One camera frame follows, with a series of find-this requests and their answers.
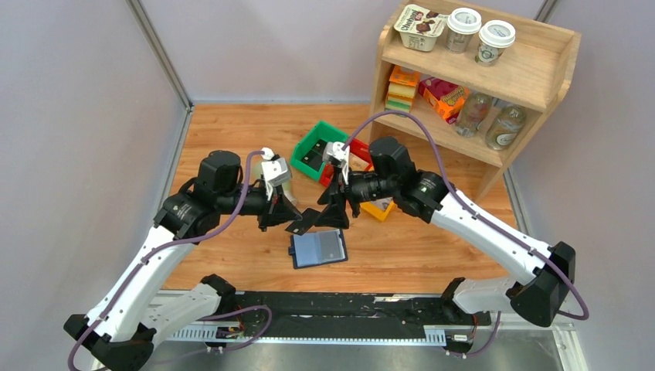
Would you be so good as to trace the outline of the green liquid plastic bottle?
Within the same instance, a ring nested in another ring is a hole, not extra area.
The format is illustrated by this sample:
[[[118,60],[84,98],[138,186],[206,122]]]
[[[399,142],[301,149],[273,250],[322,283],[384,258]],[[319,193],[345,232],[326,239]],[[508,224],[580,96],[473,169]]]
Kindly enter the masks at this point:
[[[292,175],[289,172],[278,176],[278,182],[283,187],[283,194],[294,206],[296,206],[297,198],[293,193],[291,179]]]

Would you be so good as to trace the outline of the black credit card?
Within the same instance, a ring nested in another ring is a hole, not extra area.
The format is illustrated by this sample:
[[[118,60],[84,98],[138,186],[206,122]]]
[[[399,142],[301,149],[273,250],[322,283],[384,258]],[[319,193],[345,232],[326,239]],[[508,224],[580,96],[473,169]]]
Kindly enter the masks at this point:
[[[312,208],[307,208],[305,209],[302,214],[301,218],[299,220],[293,221],[286,229],[285,231],[288,233],[292,233],[298,236],[304,235],[310,228],[314,226],[316,223],[317,218],[320,216],[320,212],[312,209]]]

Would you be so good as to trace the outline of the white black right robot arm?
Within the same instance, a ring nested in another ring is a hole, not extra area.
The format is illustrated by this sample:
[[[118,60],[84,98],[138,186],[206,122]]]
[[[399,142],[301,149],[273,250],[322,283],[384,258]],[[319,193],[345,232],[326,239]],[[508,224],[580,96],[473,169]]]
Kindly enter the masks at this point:
[[[468,199],[435,172],[418,170],[408,149],[393,137],[369,146],[373,169],[351,170],[350,150],[329,142],[322,159],[334,174],[318,200],[324,206],[316,226],[347,229],[350,207],[358,216],[361,203],[390,198],[407,215],[461,237],[508,273],[508,277],[475,281],[458,277],[443,292],[442,316],[461,323],[484,311],[512,311],[533,325],[548,327],[560,315],[575,280],[575,250],[567,243],[550,246],[500,221]]]

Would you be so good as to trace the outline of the blue leather card holder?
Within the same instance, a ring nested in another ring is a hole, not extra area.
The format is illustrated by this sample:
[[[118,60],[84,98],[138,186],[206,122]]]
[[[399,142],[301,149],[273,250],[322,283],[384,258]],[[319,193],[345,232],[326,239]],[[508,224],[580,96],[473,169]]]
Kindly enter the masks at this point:
[[[290,236],[290,247],[288,250],[288,254],[292,258],[294,269],[297,270],[297,269],[304,269],[309,267],[318,267],[326,264],[341,263],[348,260],[348,252],[345,243],[344,233],[343,230],[341,230],[343,241],[344,241],[344,248],[346,249],[347,259],[343,261],[321,263],[319,258],[320,249],[318,243],[318,234],[320,232],[321,231],[313,232],[313,233],[305,233],[302,236],[292,234]]]

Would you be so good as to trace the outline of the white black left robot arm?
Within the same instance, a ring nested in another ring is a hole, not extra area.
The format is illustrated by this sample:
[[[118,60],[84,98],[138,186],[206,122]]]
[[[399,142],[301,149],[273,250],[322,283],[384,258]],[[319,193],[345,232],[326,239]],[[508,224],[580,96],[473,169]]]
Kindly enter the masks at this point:
[[[255,216],[260,230],[301,218],[283,186],[286,160],[269,148],[256,152],[261,174],[250,178],[251,159],[213,151],[195,177],[169,196],[126,271],[86,314],[70,316],[65,331],[74,349],[86,349],[104,370],[139,370],[154,350],[196,321],[224,321],[241,314],[235,288],[209,275],[159,307],[151,302],[172,271],[202,241],[218,236],[238,216]]]

